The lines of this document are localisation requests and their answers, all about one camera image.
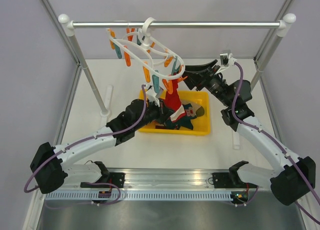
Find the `dark green sock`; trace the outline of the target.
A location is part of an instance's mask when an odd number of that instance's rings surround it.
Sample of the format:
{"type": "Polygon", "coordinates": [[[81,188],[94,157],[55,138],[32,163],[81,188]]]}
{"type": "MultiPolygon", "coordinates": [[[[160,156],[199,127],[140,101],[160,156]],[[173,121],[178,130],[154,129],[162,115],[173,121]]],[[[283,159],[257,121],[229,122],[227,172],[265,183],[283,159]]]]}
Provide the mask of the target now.
{"type": "Polygon", "coordinates": [[[179,121],[180,119],[189,119],[189,120],[196,119],[197,116],[193,108],[194,104],[195,104],[194,102],[182,103],[181,107],[170,116],[171,122],[176,125],[176,122],[179,121]]]}
{"type": "Polygon", "coordinates": [[[176,122],[176,126],[177,126],[177,129],[180,129],[181,127],[184,127],[189,130],[194,129],[194,126],[191,123],[191,120],[189,119],[180,119],[179,121],[176,122]]]}

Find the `white clip sock hanger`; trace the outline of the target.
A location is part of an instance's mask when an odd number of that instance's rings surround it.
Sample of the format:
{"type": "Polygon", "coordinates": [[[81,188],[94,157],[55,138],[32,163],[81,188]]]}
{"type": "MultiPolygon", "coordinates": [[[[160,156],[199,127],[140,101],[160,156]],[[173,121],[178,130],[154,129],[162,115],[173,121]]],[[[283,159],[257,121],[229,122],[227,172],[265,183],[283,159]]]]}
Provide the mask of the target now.
{"type": "Polygon", "coordinates": [[[172,94],[174,84],[181,82],[186,66],[183,59],[152,37],[151,25],[156,19],[149,17],[141,27],[133,28],[125,23],[126,34],[118,38],[115,31],[107,29],[110,46],[119,59],[124,58],[126,65],[131,66],[131,60],[138,61],[142,68],[145,82],[152,86],[155,93],[161,91],[160,84],[172,94]]]}

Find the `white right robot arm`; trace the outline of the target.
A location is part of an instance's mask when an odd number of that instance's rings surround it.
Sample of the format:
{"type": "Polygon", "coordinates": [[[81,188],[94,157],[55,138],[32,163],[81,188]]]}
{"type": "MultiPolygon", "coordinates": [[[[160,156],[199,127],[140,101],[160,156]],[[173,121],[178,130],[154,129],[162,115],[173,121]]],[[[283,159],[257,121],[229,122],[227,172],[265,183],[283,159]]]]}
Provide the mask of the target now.
{"type": "Polygon", "coordinates": [[[240,78],[232,84],[221,76],[217,61],[186,66],[183,73],[190,90],[205,88],[226,106],[221,111],[224,123],[249,141],[272,167],[266,169],[240,161],[229,168],[230,185],[242,187],[248,183],[268,189],[284,205],[291,205],[309,192],[319,200],[315,192],[316,163],[309,156],[301,158],[264,130],[247,105],[252,99],[251,84],[244,80],[241,65],[235,65],[240,78]]]}

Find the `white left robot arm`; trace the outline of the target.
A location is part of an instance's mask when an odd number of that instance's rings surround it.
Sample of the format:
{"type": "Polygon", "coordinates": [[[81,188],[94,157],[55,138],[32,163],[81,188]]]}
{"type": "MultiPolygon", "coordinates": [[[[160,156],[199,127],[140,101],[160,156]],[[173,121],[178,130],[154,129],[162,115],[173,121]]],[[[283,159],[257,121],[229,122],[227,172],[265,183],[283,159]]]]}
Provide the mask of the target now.
{"type": "Polygon", "coordinates": [[[116,118],[85,138],[64,145],[41,144],[30,164],[31,179],[37,183],[34,189],[43,194],[57,190],[70,178],[67,169],[74,163],[132,139],[137,130],[153,121],[164,123],[172,113],[163,100],[156,105],[135,99],[116,118]]]}

